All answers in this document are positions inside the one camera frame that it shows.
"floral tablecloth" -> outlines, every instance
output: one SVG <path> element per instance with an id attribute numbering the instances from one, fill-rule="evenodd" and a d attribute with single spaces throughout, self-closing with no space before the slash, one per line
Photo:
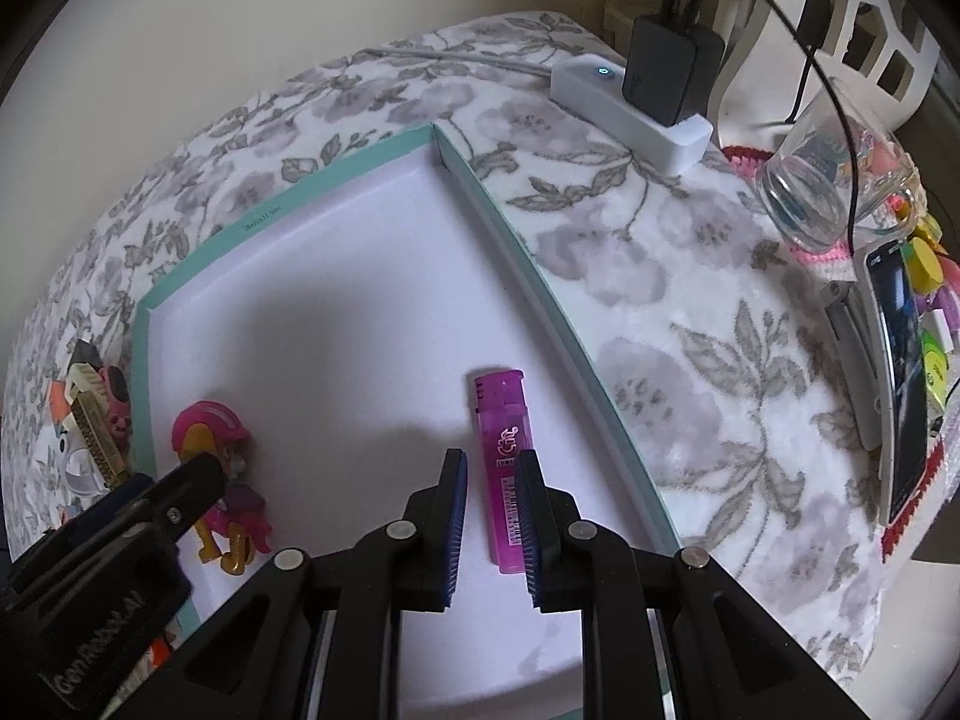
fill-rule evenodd
<path id="1" fill-rule="evenodd" d="M 549 65 L 616 58 L 556 13 L 392 44 Z M 51 279 L 14 345 L 0 436 L 19 554 L 68 502 L 45 404 L 75 338 L 126 367 L 138 300 L 246 210 L 433 119 L 469 158 L 616 399 L 679 533 L 830 674 L 861 669 L 885 581 L 875 484 L 808 276 L 715 151 L 666 178 L 547 95 L 461 61 L 359 52 L 224 114 L 152 167 Z"/>

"barcode label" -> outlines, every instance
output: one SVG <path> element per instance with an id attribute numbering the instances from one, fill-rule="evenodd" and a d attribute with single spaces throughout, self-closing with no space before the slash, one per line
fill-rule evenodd
<path id="1" fill-rule="evenodd" d="M 507 512 L 507 541 L 510 546 L 521 546 L 520 514 L 517 513 L 517 488 L 514 487 L 514 477 L 505 476 L 500 480 L 500 489 L 503 491 L 503 509 Z"/>

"white wall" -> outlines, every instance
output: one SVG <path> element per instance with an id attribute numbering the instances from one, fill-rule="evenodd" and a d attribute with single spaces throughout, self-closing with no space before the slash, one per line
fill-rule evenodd
<path id="1" fill-rule="evenodd" d="M 0 389 L 23 317 L 152 162 L 258 88 L 359 47 L 603 0 L 71 0 L 0 106 Z"/>

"clear glass cup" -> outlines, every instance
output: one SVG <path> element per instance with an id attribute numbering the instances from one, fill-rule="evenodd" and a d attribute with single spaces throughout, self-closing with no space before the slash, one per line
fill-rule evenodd
<path id="1" fill-rule="evenodd" d="M 858 239 L 880 237 L 916 223 L 908 182 L 913 163 L 870 108 L 836 79 L 834 91 L 847 114 L 860 170 L 856 201 Z M 833 103 L 820 90 L 787 133 L 781 147 L 757 171 L 757 194 L 781 234 L 803 250 L 823 254 L 846 238 L 851 164 L 847 139 Z M 911 213 L 898 218 L 886 199 L 904 196 Z"/>

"power strip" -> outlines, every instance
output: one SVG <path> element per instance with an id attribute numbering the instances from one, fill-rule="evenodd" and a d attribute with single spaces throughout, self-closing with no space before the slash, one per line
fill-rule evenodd
<path id="1" fill-rule="evenodd" d="M 713 124 L 700 115 L 673 127 L 624 100 L 624 70 L 595 53 L 560 60 L 550 71 L 550 98 L 635 151 L 663 175 L 679 175 L 707 150 Z"/>

